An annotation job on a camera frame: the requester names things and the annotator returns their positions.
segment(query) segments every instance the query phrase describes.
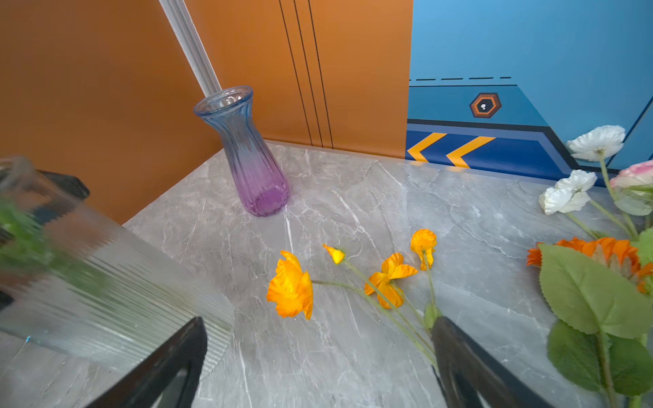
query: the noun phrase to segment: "hexagonal emblem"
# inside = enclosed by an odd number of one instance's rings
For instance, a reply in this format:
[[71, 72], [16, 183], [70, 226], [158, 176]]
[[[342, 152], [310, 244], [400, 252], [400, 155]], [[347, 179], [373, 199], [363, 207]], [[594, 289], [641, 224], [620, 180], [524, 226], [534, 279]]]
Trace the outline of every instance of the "hexagonal emblem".
[[501, 101], [497, 93], [480, 93], [470, 104], [475, 118], [491, 118], [499, 109]]

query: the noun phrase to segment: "transparent vase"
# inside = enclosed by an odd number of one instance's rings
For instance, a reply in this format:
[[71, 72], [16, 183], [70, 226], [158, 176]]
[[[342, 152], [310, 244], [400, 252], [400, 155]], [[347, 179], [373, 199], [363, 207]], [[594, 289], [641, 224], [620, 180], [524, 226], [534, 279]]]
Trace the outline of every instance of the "transparent vase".
[[245, 209], [264, 217], [288, 201], [289, 187], [251, 116], [248, 86], [224, 89], [199, 102], [196, 115], [220, 133], [236, 190]]
[[195, 316], [208, 336], [205, 377], [232, 338], [234, 309], [219, 288], [29, 160], [0, 159], [1, 331], [127, 372]]

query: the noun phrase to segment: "yellow chevron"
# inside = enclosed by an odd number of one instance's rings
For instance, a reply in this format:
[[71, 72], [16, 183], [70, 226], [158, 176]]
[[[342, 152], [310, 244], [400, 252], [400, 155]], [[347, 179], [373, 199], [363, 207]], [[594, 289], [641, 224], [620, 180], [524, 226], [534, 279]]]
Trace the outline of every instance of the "yellow chevron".
[[447, 155], [447, 158], [449, 160], [451, 160], [453, 165], [456, 166], [456, 167], [469, 168], [469, 166], [467, 165], [467, 163], [465, 163], [465, 160], [463, 160], [462, 157], [465, 156], [467, 153], [480, 148], [484, 144], [487, 144], [487, 143], [493, 141], [494, 139], [496, 139], [496, 138], [491, 138], [491, 137], [487, 137], [487, 136], [479, 136], [476, 139], [472, 140], [471, 142], [465, 143], [464, 145], [460, 146], [458, 149], [455, 149], [454, 151], [449, 153]]
[[408, 149], [407, 151], [411, 156], [413, 156], [415, 160], [428, 163], [428, 160], [426, 160], [426, 157], [424, 157], [424, 155], [422, 154], [422, 150], [426, 149], [428, 146], [431, 146], [433, 143], [442, 139], [444, 136], [447, 136], [447, 134], [431, 133], [427, 137], [423, 138], [421, 142], [414, 145], [412, 148]]

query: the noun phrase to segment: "orange flower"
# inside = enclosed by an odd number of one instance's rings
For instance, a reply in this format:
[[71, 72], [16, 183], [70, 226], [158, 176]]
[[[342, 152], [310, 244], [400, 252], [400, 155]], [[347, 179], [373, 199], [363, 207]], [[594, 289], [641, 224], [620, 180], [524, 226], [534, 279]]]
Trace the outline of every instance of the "orange flower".
[[429, 230], [419, 230], [413, 234], [413, 238], [410, 241], [410, 249], [422, 261], [419, 267], [421, 270], [426, 270], [427, 263], [429, 269], [433, 266], [433, 252], [437, 244], [438, 236]]
[[[614, 271], [619, 271], [622, 276], [637, 284], [637, 290], [646, 293], [642, 279], [653, 275], [653, 263], [642, 267], [637, 256], [637, 248], [632, 247], [630, 241], [601, 238], [600, 240], [585, 242], [574, 237], [571, 241], [562, 240], [555, 245], [582, 252]], [[526, 265], [542, 266], [542, 252], [539, 248], [528, 250]]]
[[322, 246], [327, 250], [328, 254], [333, 258], [333, 262], [338, 265], [345, 258], [345, 253], [336, 248], [331, 248], [325, 243]]
[[[404, 264], [404, 256], [400, 253], [393, 253], [388, 259], [383, 261], [381, 265], [381, 272], [377, 272], [374, 275], [370, 276], [370, 282], [383, 293], [383, 295], [395, 306], [399, 307], [404, 304], [404, 297], [401, 289], [395, 289], [390, 281], [393, 279], [401, 279], [403, 277], [409, 277], [415, 275], [417, 269], [410, 265]], [[365, 294], [373, 294], [374, 288], [365, 284]], [[385, 309], [390, 309], [391, 306], [386, 302], [382, 297], [377, 296], [379, 303]]]
[[281, 251], [285, 260], [277, 263], [277, 276], [270, 281], [268, 302], [277, 303], [277, 313], [281, 317], [295, 317], [301, 311], [306, 320], [313, 314], [313, 282], [308, 272], [302, 273], [297, 257], [290, 252]]

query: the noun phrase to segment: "table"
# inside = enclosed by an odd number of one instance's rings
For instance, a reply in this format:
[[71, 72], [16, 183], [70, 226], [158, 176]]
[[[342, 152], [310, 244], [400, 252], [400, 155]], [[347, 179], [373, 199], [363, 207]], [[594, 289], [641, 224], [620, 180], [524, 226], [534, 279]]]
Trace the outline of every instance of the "table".
[[[312, 278], [362, 287], [323, 243], [368, 275], [393, 252], [418, 266], [413, 232], [438, 235], [436, 296], [444, 314], [558, 407], [601, 406], [546, 358], [555, 321], [527, 267], [538, 241], [583, 236], [562, 214], [543, 215], [552, 182], [271, 142], [291, 198], [266, 218], [246, 213], [224, 151], [200, 165], [125, 227], [222, 288], [236, 308], [234, 339], [200, 384], [194, 407], [444, 407], [430, 366], [357, 294], [315, 285], [313, 318], [282, 319], [266, 301], [279, 251]], [[604, 189], [590, 194], [608, 202]], [[593, 207], [578, 213], [614, 232]], [[398, 282], [414, 304], [430, 298], [424, 272]], [[7, 407], [83, 407], [122, 373], [0, 336], [0, 400]]]

